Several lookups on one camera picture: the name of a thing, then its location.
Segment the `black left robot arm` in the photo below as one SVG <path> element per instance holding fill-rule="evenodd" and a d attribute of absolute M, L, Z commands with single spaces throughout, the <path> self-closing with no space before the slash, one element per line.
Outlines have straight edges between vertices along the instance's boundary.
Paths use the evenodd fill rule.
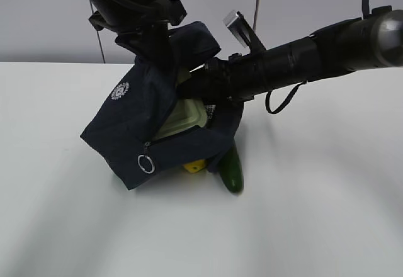
<path fill-rule="evenodd" d="M 187 12 L 180 0 L 90 0 L 95 30 L 110 30 L 115 43 L 162 70 L 174 66 L 169 26 L 178 26 Z"/>

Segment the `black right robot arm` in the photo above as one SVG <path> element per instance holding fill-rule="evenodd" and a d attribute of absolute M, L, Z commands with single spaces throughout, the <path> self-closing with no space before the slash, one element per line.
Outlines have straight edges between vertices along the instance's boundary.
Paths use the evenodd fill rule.
<path fill-rule="evenodd" d="M 212 58 L 178 85 L 177 94 L 211 103 L 246 101 L 292 84 L 390 67 L 402 67 L 402 10 L 382 6 L 279 47 Z"/>

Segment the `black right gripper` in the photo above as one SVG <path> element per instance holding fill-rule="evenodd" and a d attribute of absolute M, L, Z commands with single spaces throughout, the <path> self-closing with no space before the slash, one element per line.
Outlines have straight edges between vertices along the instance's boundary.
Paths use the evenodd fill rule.
<path fill-rule="evenodd" d="M 214 57 L 204 65 L 201 79 L 188 79 L 178 85 L 178 97 L 214 102 L 253 100 L 253 60 L 251 55 L 233 55 L 227 60 Z"/>

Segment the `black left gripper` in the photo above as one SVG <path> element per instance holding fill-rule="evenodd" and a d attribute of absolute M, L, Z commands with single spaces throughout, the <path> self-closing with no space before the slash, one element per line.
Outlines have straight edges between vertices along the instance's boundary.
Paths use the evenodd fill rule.
<path fill-rule="evenodd" d="M 144 12 L 113 9 L 110 17 L 96 11 L 89 17 L 95 30 L 116 33 L 115 43 L 156 66 L 174 66 L 169 25 L 178 26 L 186 17 L 180 0 L 155 0 Z"/>

